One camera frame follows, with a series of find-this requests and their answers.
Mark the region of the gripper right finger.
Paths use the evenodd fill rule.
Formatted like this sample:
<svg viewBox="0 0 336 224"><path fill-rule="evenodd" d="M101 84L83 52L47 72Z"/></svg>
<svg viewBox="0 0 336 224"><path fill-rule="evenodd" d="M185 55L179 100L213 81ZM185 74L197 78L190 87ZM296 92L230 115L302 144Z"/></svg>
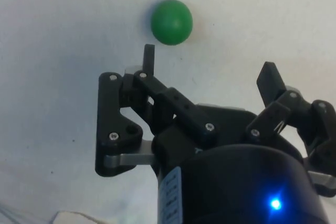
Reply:
<svg viewBox="0 0 336 224"><path fill-rule="evenodd" d="M283 82L273 62L265 62L257 78L265 109L247 126L251 143L291 153L280 140L280 132L294 127L304 143L307 157L302 163L324 197L335 196L335 109L323 100L307 102L299 91Z"/></svg>

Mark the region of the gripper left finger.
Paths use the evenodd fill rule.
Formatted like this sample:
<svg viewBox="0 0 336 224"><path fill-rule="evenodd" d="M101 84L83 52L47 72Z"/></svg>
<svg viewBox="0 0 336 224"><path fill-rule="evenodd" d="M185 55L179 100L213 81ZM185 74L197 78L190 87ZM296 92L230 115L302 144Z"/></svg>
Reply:
<svg viewBox="0 0 336 224"><path fill-rule="evenodd" d="M158 137L179 127L200 148L213 147L218 138L215 122L175 88L154 76L155 46L144 46L143 64L123 76L105 72L99 77L95 171L113 177L137 165L150 165L156 174L164 165L155 141L145 141L143 130L121 114L131 108Z"/></svg>

